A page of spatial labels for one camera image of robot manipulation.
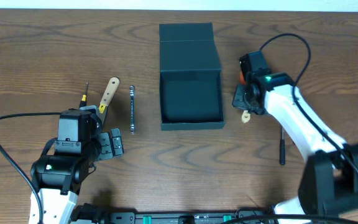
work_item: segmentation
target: black box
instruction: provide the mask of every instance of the black box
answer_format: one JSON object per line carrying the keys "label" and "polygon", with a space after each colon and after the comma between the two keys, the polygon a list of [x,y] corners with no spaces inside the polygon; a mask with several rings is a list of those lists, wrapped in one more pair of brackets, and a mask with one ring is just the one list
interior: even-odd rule
{"label": "black box", "polygon": [[224,126],[212,23],[160,24],[161,130]]}

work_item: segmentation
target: white background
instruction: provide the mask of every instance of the white background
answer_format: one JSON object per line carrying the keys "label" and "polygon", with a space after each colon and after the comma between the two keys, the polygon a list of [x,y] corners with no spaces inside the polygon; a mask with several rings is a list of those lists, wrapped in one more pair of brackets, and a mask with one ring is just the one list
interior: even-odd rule
{"label": "white background", "polygon": [[0,0],[0,8],[358,12],[358,0]]}

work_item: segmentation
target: beige handle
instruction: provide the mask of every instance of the beige handle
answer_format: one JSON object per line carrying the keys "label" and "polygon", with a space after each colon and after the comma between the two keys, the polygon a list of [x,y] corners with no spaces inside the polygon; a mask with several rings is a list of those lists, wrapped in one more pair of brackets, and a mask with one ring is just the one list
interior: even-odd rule
{"label": "beige handle", "polygon": [[102,100],[100,101],[99,112],[103,113],[104,109],[110,104],[112,97],[116,93],[116,90],[119,86],[119,79],[117,77],[112,77],[109,81],[109,84],[104,91]]}

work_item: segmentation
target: metal wrench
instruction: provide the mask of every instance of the metal wrench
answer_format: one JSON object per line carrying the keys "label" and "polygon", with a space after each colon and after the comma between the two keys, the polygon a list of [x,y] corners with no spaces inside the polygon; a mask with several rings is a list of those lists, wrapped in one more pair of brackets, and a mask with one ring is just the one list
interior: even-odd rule
{"label": "metal wrench", "polygon": [[135,134],[135,86],[129,87],[131,95],[131,134]]}

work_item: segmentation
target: orange object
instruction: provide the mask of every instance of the orange object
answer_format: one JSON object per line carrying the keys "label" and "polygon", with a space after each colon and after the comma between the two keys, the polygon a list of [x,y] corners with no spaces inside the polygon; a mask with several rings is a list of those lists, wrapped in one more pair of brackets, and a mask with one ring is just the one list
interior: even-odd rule
{"label": "orange object", "polygon": [[246,80],[244,79],[244,75],[242,74],[242,72],[240,72],[240,83],[245,85],[247,84]]}

